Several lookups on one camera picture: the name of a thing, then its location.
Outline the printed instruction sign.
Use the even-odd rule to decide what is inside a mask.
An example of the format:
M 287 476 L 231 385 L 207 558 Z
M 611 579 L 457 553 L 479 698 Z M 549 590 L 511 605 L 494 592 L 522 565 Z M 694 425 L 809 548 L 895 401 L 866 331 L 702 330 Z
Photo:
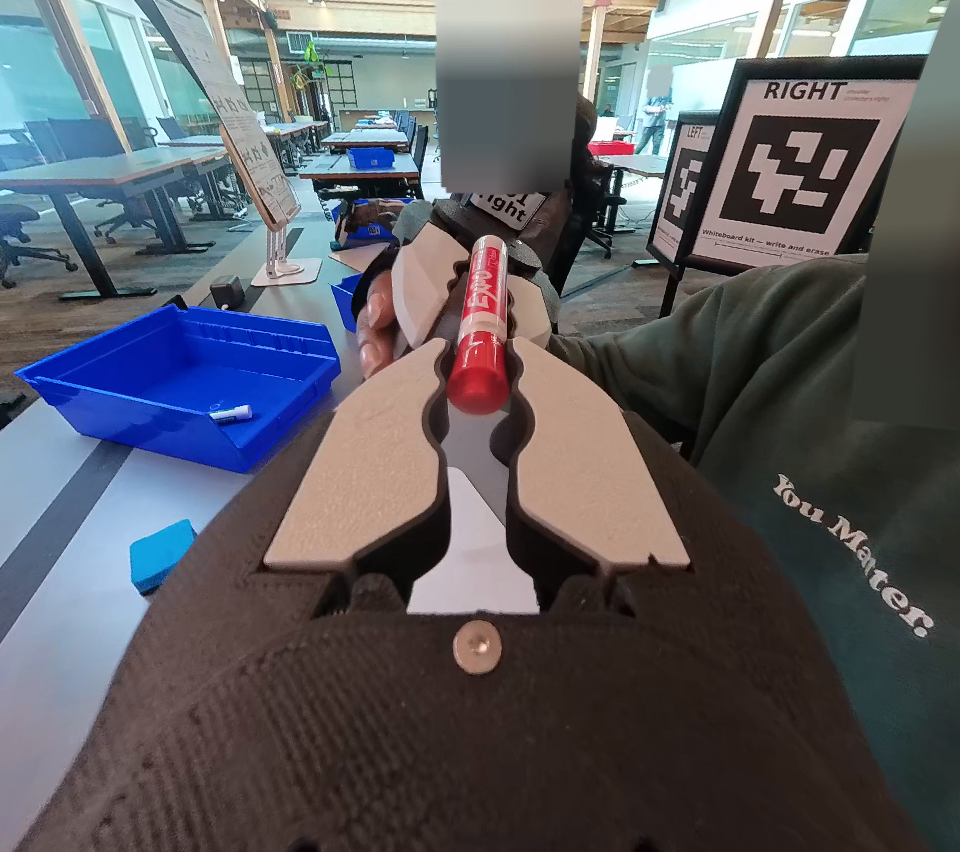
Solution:
M 224 146 L 264 224 L 273 233 L 283 232 L 300 205 L 206 21 L 171 0 L 134 1 L 210 102 L 222 127 Z

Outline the small black white tag sign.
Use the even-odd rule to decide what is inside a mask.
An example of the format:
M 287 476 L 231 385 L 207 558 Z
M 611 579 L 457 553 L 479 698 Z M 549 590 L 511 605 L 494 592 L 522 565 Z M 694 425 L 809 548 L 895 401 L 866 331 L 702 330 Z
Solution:
M 681 244 L 719 115 L 718 111 L 684 112 L 677 119 L 646 246 L 673 278 L 683 273 Z

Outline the dark brown jacket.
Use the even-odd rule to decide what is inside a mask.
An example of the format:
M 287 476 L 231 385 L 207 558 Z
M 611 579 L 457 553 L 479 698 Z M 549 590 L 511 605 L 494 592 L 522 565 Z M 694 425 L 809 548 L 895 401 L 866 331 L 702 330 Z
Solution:
M 564 186 L 563 209 L 568 211 L 568 215 L 545 269 L 549 282 L 558 294 L 563 293 L 575 258 L 594 226 L 606 195 L 606 166 L 597 162 L 589 150 L 597 120 L 594 104 L 578 93 L 569 174 Z

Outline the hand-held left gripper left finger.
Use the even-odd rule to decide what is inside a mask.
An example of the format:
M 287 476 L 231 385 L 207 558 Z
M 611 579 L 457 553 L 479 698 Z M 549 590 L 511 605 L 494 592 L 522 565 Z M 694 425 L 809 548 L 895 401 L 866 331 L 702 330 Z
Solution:
M 275 571 L 419 578 L 450 543 L 447 412 L 432 339 L 336 411 L 263 561 Z

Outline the person's green sweatshirt torso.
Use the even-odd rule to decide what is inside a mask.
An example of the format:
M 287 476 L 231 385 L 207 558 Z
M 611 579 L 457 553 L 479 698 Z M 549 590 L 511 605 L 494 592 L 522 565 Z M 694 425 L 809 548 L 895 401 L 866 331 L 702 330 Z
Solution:
M 852 412 L 866 258 L 718 286 L 696 455 L 815 621 L 894 796 L 958 850 L 958 432 Z

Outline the black tape strip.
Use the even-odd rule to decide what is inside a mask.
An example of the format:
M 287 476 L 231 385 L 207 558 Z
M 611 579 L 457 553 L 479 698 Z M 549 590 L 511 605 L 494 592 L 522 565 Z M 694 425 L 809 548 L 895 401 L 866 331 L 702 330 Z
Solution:
M 78 434 L 42 401 L 2 431 L 3 640 L 132 451 Z

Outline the white sign stand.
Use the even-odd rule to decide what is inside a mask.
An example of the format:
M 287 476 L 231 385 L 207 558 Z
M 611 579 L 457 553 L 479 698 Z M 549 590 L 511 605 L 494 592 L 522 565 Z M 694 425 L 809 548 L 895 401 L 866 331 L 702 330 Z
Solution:
M 316 282 L 322 269 L 322 258 L 288 259 L 289 228 L 267 233 L 264 265 L 251 279 L 256 288 L 300 285 Z

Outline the person's right hand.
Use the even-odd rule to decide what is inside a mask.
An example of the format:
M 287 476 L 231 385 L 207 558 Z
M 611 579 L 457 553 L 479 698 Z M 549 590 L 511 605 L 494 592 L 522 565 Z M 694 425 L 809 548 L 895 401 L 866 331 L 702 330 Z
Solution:
M 363 378 L 369 380 L 406 352 L 395 309 L 392 269 L 372 278 L 355 322 L 359 365 Z

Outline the large black white tag sign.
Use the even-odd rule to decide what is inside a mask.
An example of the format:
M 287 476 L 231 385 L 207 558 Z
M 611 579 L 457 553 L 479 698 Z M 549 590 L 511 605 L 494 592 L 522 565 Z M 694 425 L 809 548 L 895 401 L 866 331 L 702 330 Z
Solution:
M 735 275 L 856 251 L 927 59 L 738 60 L 689 201 L 680 263 Z

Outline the wooden top desk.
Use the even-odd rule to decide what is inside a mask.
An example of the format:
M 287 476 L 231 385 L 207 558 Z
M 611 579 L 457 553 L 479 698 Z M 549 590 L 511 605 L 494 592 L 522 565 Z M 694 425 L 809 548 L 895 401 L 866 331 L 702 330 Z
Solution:
M 144 298 L 157 293 L 153 287 L 117 287 L 106 269 L 86 227 L 80 222 L 68 197 L 109 200 L 115 204 L 144 200 L 153 212 L 159 243 L 145 246 L 140 256 L 203 255 L 214 242 L 191 243 L 182 231 L 165 187 L 186 179 L 186 172 L 209 172 L 213 163 L 229 162 L 219 145 L 158 146 L 109 157 L 82 158 L 46 163 L 1 173 L 3 190 L 27 195 L 45 195 L 68 235 L 94 287 L 61 294 L 62 302 L 101 302 L 121 298 Z

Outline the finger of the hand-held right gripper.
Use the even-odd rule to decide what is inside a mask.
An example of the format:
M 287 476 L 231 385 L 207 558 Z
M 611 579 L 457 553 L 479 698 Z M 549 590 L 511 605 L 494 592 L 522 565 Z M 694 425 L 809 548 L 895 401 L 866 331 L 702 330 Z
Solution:
M 543 271 L 510 274 L 510 340 L 523 338 L 546 350 L 559 310 L 559 295 Z
M 391 269 L 393 309 L 402 336 L 413 350 L 429 338 L 450 298 L 458 268 L 470 253 L 452 235 L 425 225 L 402 246 Z

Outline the black office chair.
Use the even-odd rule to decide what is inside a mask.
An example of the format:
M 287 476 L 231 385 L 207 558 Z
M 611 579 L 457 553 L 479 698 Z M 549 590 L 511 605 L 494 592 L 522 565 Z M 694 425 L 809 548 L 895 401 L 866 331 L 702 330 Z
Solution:
M 600 248 L 604 259 L 610 260 L 613 255 L 618 213 L 627 200 L 621 193 L 624 170 L 606 163 L 602 163 L 602 166 L 601 195 L 584 240 Z
M 17 283 L 8 278 L 7 272 L 20 265 L 21 258 L 48 260 L 64 266 L 67 272 L 78 272 L 79 266 L 58 249 L 31 245 L 32 239 L 25 232 L 25 225 L 40 221 L 40 214 L 22 205 L 1 206 L 1 285 L 13 289 Z

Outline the red dry erase marker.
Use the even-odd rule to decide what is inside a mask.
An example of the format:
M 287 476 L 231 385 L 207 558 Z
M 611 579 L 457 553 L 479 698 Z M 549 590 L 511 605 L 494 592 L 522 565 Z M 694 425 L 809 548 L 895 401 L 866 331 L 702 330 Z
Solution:
M 478 238 L 466 273 L 457 345 L 475 332 L 490 334 L 500 343 L 507 340 L 508 275 L 505 242 L 495 235 Z

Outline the blue foam eraser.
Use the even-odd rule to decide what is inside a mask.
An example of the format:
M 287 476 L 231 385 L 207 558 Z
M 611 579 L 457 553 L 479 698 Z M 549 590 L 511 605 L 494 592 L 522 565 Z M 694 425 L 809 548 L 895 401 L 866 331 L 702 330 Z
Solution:
M 153 593 L 185 556 L 196 537 L 193 524 L 180 520 L 131 543 L 129 577 L 138 594 Z

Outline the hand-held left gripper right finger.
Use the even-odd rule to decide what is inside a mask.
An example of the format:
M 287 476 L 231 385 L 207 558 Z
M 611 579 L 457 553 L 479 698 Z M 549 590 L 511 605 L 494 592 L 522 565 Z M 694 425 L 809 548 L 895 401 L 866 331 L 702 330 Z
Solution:
M 617 403 L 525 338 L 508 348 L 508 415 L 490 450 L 508 468 L 510 557 L 534 581 L 610 581 L 690 557 Z

